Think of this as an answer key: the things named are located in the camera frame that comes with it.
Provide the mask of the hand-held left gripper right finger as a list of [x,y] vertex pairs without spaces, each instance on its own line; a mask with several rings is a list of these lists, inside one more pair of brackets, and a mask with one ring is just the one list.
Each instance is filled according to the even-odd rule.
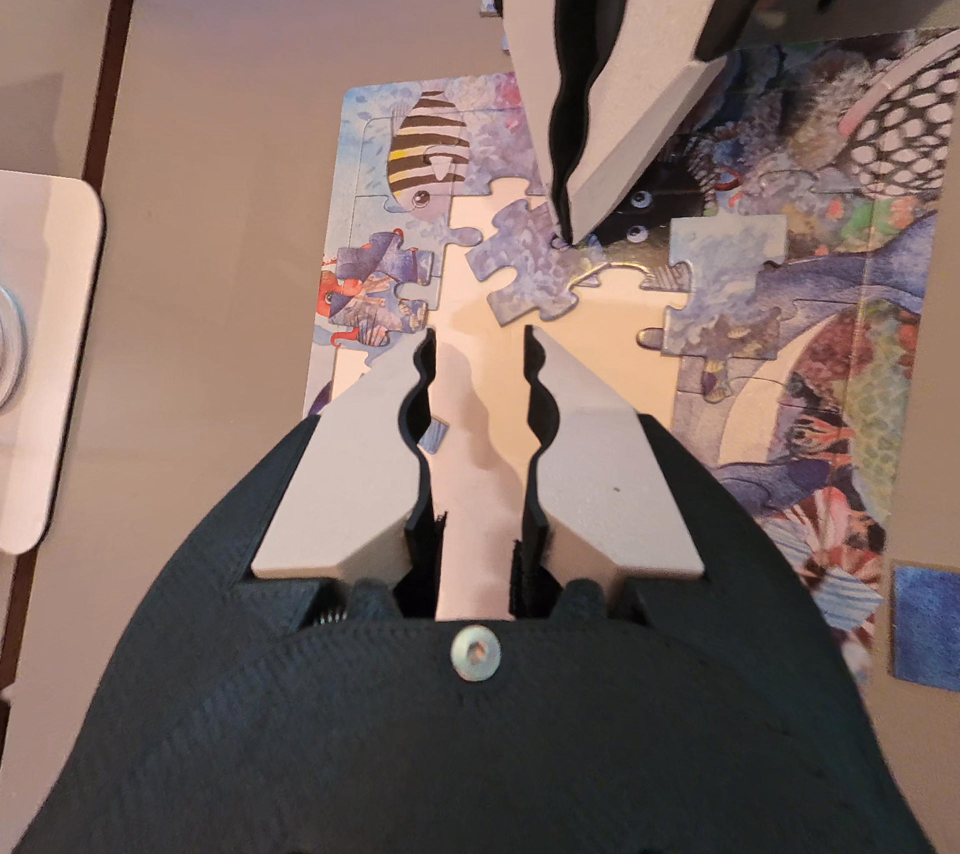
[[596,584],[612,608],[632,579],[699,580],[705,564],[635,408],[533,325],[524,329],[523,374],[537,447],[510,613],[546,618],[576,581]]

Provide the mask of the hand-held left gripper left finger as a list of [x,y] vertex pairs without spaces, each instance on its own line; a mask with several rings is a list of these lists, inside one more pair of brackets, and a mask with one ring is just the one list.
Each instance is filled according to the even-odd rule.
[[252,560],[255,576],[376,580],[405,616],[436,616],[443,521],[420,446],[436,348],[433,328],[405,336],[315,418]]

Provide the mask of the purple coral puzzle piece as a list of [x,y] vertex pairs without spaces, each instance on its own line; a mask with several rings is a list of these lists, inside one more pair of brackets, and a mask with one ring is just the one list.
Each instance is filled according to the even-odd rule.
[[403,242],[399,228],[376,232],[363,245],[340,247],[324,265],[317,312],[334,327],[330,344],[379,348],[390,344],[391,334],[412,335],[426,326],[426,300],[402,298],[398,288],[428,286],[435,255]]

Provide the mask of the pale blue purple puzzle piece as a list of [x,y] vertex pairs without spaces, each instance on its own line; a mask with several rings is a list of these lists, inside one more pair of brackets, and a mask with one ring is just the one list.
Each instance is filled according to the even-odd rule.
[[546,203],[531,207],[515,200],[492,219],[493,234],[466,256],[478,281],[512,268],[510,284],[489,293],[486,301],[500,326],[531,311],[543,321],[557,320],[578,304],[572,288],[606,264],[604,248],[594,235],[569,245],[556,232]]

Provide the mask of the ocean jigsaw puzzle board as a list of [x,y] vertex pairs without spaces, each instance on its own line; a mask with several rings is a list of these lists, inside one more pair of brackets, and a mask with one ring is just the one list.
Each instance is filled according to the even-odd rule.
[[[776,357],[731,358],[730,395],[718,403],[702,394],[701,357],[637,342],[642,329],[664,326],[666,308],[687,305],[685,263],[606,260],[572,287],[579,301],[563,316],[531,310],[498,324],[487,296],[516,272],[478,281],[466,256],[510,203],[546,203],[512,72],[345,93],[320,274],[339,248],[398,228],[404,248],[435,259],[430,284],[402,284],[397,295],[425,300],[438,331],[452,331],[463,309],[461,351],[491,351],[494,399],[507,394],[492,381],[510,340],[536,321],[579,339],[621,392],[648,395],[657,384],[675,436],[771,536],[865,687],[957,97],[957,27],[726,56],[656,160],[712,164],[699,217],[787,217],[785,260],[766,263],[755,287],[762,307],[782,310]],[[316,306],[305,415],[408,336],[335,346],[333,332]]]

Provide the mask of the small blue puzzle piece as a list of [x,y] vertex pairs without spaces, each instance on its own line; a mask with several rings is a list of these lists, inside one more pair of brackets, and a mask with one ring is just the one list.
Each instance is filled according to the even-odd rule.
[[959,691],[959,572],[899,565],[892,579],[892,674]]

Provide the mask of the clear glass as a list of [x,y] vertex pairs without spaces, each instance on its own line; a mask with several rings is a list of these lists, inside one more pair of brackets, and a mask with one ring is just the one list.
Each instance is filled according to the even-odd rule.
[[26,320],[14,296],[1,285],[1,411],[13,403],[26,369],[28,353]]

